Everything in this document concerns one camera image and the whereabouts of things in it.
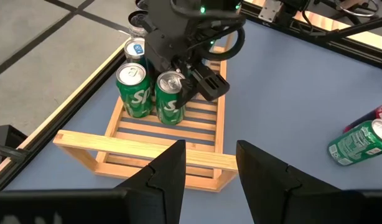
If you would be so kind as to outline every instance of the sprite logo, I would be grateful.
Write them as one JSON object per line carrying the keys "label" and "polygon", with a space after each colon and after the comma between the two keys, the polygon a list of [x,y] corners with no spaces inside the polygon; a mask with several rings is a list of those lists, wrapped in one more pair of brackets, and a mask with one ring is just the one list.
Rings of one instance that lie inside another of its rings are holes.
{"label": "sprite logo", "polygon": [[147,101],[147,98],[151,94],[151,88],[148,87],[147,90],[140,90],[134,94],[136,100],[131,100],[132,103],[141,103],[144,104]]}
{"label": "sprite logo", "polygon": [[176,101],[177,101],[177,100],[169,101],[169,102],[167,103],[167,106],[164,107],[164,109],[167,110],[167,111],[173,111],[173,113],[178,112],[179,110],[176,109],[176,106],[175,106]]}

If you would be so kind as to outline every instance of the gray floor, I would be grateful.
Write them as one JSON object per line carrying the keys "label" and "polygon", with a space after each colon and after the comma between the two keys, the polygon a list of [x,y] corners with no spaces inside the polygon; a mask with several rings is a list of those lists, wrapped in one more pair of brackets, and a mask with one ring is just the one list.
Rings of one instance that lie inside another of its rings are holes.
{"label": "gray floor", "polygon": [[[84,0],[62,2],[78,7]],[[133,0],[95,0],[85,11],[126,27],[134,8]],[[325,16],[335,13],[323,4],[309,10]],[[68,13],[43,0],[0,0],[0,64]],[[0,125],[33,132],[127,37],[73,17],[0,74]]]}

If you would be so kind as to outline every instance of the wooden tray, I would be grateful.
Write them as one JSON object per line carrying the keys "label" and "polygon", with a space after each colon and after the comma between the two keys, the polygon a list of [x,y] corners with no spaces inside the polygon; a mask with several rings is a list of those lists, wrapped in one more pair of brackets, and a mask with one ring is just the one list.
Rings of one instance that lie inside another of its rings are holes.
{"label": "wooden tray", "polygon": [[[215,47],[214,50],[222,52],[224,48]],[[208,66],[226,78],[226,61],[209,62]],[[151,152],[151,156],[146,156],[132,149],[129,149],[130,153],[113,151],[109,148],[112,147],[109,143],[110,139],[128,140],[115,141],[117,144],[122,144],[123,148],[129,147],[129,141],[136,142],[137,147],[145,147],[145,150],[152,147],[166,149],[176,140],[185,139],[187,141],[186,188],[219,192],[237,173],[235,156],[223,155],[224,113],[225,96],[221,96],[214,102],[207,102],[198,95],[186,104],[185,119],[176,126],[168,126],[158,120],[155,109],[151,115],[145,118],[131,118],[125,112],[123,102],[119,97],[105,133],[107,138],[98,138],[101,147],[95,149],[99,152],[94,160],[99,165],[87,167],[98,175],[128,178],[159,154],[155,155]],[[84,142],[84,138],[91,137],[73,132],[60,131],[59,134],[61,135],[57,136],[60,137],[56,138],[54,143],[84,164],[82,160],[82,157],[85,157],[84,153],[79,158],[76,153],[74,155],[74,151],[90,149],[90,147],[79,145],[78,142]],[[71,136],[72,141],[64,141],[63,139],[68,139],[63,138],[64,134]],[[190,157],[190,153],[191,155],[196,153],[197,158]],[[201,166],[201,164],[195,163],[195,160],[203,160],[207,162],[207,165]],[[220,161],[225,161],[223,164],[226,165],[218,165],[217,163]]]}

